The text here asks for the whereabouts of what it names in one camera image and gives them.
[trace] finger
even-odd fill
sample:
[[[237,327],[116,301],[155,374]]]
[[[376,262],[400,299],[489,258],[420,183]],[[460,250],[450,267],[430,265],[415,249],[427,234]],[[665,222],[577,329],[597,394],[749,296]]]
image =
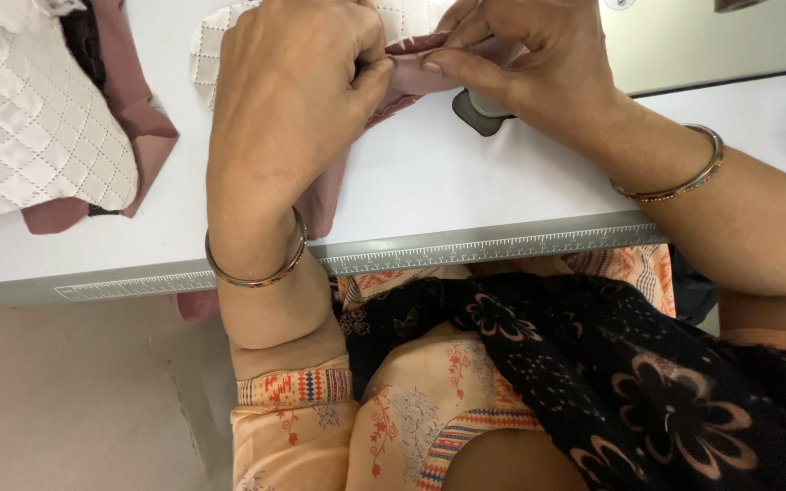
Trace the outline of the finger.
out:
[[[384,59],[387,55],[384,48],[387,39],[384,37],[384,27],[381,16],[371,0],[359,0],[366,5],[347,4],[348,20],[351,32],[354,35],[354,59],[366,63],[373,63]]]
[[[493,32],[487,23],[487,3],[469,12],[444,41],[445,48],[467,48],[490,37]]]
[[[438,21],[436,32],[446,32],[454,30],[465,16],[469,15],[478,6],[480,0],[457,0],[451,8],[444,13]]]
[[[350,84],[353,90],[348,93],[348,102],[363,123],[375,112],[381,97],[387,92],[392,72],[393,60],[383,58],[366,66]]]
[[[426,55],[421,68],[438,72],[469,90],[503,104],[508,97],[511,74],[496,63],[465,50],[443,49]]]

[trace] metal bangle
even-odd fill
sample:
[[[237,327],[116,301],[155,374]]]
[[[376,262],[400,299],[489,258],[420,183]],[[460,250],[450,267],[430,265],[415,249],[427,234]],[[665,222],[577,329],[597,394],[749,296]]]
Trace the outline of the metal bangle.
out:
[[[708,165],[698,174],[696,174],[693,179],[687,181],[680,186],[675,186],[669,190],[663,190],[656,193],[637,193],[633,191],[627,191],[624,188],[620,187],[620,184],[611,181],[611,187],[614,188],[615,191],[618,193],[625,195],[627,198],[641,201],[641,202],[654,202],[654,201],[664,201],[666,199],[672,199],[673,197],[677,197],[682,195],[686,192],[695,190],[699,186],[705,183],[705,181],[709,180],[714,176],[718,169],[721,168],[721,164],[723,163],[723,155],[725,146],[723,143],[723,139],[721,136],[715,133],[715,130],[711,128],[706,128],[699,124],[682,124],[681,126],[685,128],[693,129],[693,131],[699,132],[704,134],[708,137],[709,140],[712,141],[712,145],[715,147],[715,154],[712,155],[712,159],[708,162]]]
[[[208,232],[206,231],[205,258],[208,260],[208,264],[212,267],[214,274],[216,274],[217,277],[223,281],[241,288],[262,288],[263,286],[274,285],[275,283],[285,279],[287,275],[290,274],[290,272],[296,267],[296,265],[299,264],[299,261],[302,259],[302,255],[305,254],[305,247],[308,243],[308,227],[305,225],[305,220],[302,219],[302,215],[300,215],[299,210],[296,210],[295,206],[292,208],[292,212],[296,215],[296,224],[299,226],[300,230],[302,230],[302,237],[299,240],[299,250],[296,251],[296,255],[286,266],[281,268],[278,273],[274,273],[272,276],[262,280],[240,280],[224,273],[224,271],[220,269],[220,266],[218,266],[214,261],[214,256],[212,255],[212,243],[208,239]]]

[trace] quilted fabric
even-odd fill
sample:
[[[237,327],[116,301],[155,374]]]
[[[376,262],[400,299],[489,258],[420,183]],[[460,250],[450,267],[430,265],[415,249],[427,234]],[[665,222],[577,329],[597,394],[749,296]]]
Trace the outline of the quilted fabric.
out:
[[[136,197],[132,147],[81,72],[60,21],[0,36],[0,215],[74,196],[107,210]]]
[[[217,71],[220,68],[220,44],[224,32],[233,27],[238,16],[259,6],[260,0],[224,7],[202,20],[191,45],[190,69],[199,97],[214,106]],[[377,0],[375,6],[384,25],[388,45],[430,34],[453,4],[453,0]]]

